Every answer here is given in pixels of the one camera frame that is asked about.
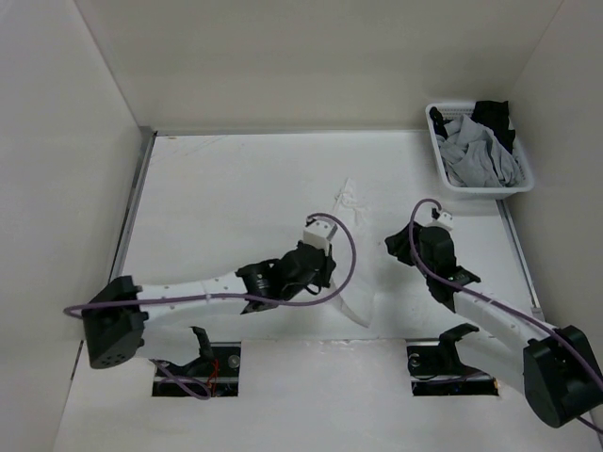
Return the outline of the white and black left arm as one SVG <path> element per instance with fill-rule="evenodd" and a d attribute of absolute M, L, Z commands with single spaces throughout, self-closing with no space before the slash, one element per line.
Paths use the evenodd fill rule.
<path fill-rule="evenodd" d="M 327 239 L 303 239 L 283 257 L 248 264 L 223 276 L 177 284 L 110 281 L 79 308 L 90 366 L 108 369 L 141 356 L 181 364 L 190 375 L 208 370 L 211 351 L 195 319 L 300 307 L 297 297 L 330 287 L 336 268 Z"/>

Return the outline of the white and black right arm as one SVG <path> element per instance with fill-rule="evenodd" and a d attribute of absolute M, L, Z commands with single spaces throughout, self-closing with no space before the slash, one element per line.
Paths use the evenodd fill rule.
<path fill-rule="evenodd" d="M 416 267 L 432 297 L 464 318 L 442 333 L 439 365 L 465 366 L 504 381 L 552 428 L 579 420 L 602 404 L 602 372 L 586 335 L 554 327 L 487 294 L 481 278 L 458 265 L 449 231 L 409 223 L 384 240 L 387 252 Z"/>

